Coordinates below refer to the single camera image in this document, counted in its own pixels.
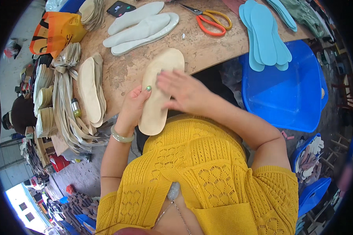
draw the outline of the silver necklace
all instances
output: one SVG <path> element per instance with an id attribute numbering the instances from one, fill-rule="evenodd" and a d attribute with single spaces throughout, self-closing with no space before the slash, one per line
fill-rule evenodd
<path id="1" fill-rule="evenodd" d="M 180 213 L 180 210 L 178 208 L 178 206 L 175 204 L 174 199 L 177 198 L 178 194 L 179 194 L 179 189 L 180 189 L 180 184 L 178 182 L 173 182 L 171 184 L 171 187 L 169 189 L 169 192 L 167 193 L 167 198 L 171 201 L 171 203 L 166 207 L 166 209 L 162 212 L 162 214 L 160 215 L 160 217 L 157 219 L 157 221 L 155 222 L 154 226 L 152 227 L 152 229 L 155 228 L 155 226 L 158 224 L 158 222 L 160 221 L 160 219 L 162 218 L 162 216 L 166 213 L 166 211 L 170 208 L 171 205 L 174 205 L 175 208 L 177 209 L 180 217 L 183 219 L 184 225 L 187 228 L 188 234 L 191 235 L 191 231 L 190 229 L 188 229 L 187 223 L 183 218 L 183 215 Z"/>

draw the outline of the work table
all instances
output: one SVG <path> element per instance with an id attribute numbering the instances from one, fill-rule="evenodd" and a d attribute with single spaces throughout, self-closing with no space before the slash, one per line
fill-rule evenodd
<path id="1" fill-rule="evenodd" d="M 106 13 L 106 10 L 116 0 L 105 0 L 105 22 L 96 31 L 87 32 L 81 40 L 80 64 L 95 52 L 99 52 L 103 58 L 102 88 L 107 102 L 104 121 L 113 117 L 120 111 L 125 94 L 141 84 L 145 68 L 150 61 L 161 51 L 168 47 L 180 50 L 185 60 L 185 72 L 197 73 L 205 68 L 211 67 L 226 60 L 235 58 L 249 51 L 247 28 L 234 12 L 232 12 L 221 0 L 181 0 L 177 3 L 165 3 L 160 13 L 174 12 L 179 15 L 179 23 L 170 34 L 151 44 L 138 47 L 122 56 L 111 54 L 110 48 L 103 46 L 102 41 L 109 37 L 108 27 L 114 22 L 115 17 Z M 154 0 L 123 0 L 123 2 L 136 6 L 137 8 Z M 273 8 L 265 0 L 257 0 L 258 3 L 266 5 L 276 18 L 278 33 L 284 42 L 313 38 L 313 35 L 305 27 L 297 23 L 298 31 L 293 32 L 281 21 Z M 196 15 L 178 3 L 188 5 L 199 10 L 214 10 L 226 14 L 232 21 L 233 27 L 222 37 L 213 37 L 205 34 L 196 21 Z M 216 16 L 224 24 L 227 22 L 221 16 Z M 210 31 L 220 32 L 207 23 L 203 25 Z M 85 107 L 77 91 L 77 83 L 73 81 L 73 94 L 79 100 L 81 111 L 85 113 Z M 87 124 L 86 115 L 82 120 Z M 68 146 L 64 143 L 60 134 L 52 137 L 56 153 L 60 155 Z"/>

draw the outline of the yellow cardigan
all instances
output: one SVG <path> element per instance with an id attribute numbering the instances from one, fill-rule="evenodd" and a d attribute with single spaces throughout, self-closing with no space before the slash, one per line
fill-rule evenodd
<path id="1" fill-rule="evenodd" d="M 172 182 L 205 234 L 294 234 L 298 184 L 294 173 L 265 166 L 252 171 L 230 131 L 198 118 L 168 120 L 143 155 L 125 169 L 117 192 L 101 198 L 99 234 L 154 226 Z"/>

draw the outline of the bracelet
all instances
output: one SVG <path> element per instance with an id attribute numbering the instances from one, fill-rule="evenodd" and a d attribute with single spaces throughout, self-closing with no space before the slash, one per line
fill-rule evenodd
<path id="1" fill-rule="evenodd" d="M 135 134 L 132 135 L 132 137 L 123 137 L 120 136 L 114 129 L 115 124 L 111 127 L 111 134 L 113 135 L 113 138 L 116 139 L 119 142 L 122 143 L 129 143 L 132 142 L 132 140 L 135 138 Z"/>

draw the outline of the woman's left hand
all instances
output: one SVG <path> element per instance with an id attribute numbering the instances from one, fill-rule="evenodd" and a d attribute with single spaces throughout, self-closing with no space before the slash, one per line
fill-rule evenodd
<path id="1" fill-rule="evenodd" d="M 127 134 L 128 131 L 134 130 L 138 124 L 144 108 L 144 102 L 151 96 L 152 88 L 150 86 L 141 89 L 139 85 L 130 91 L 124 98 L 122 109 L 115 125 L 115 130 Z"/>

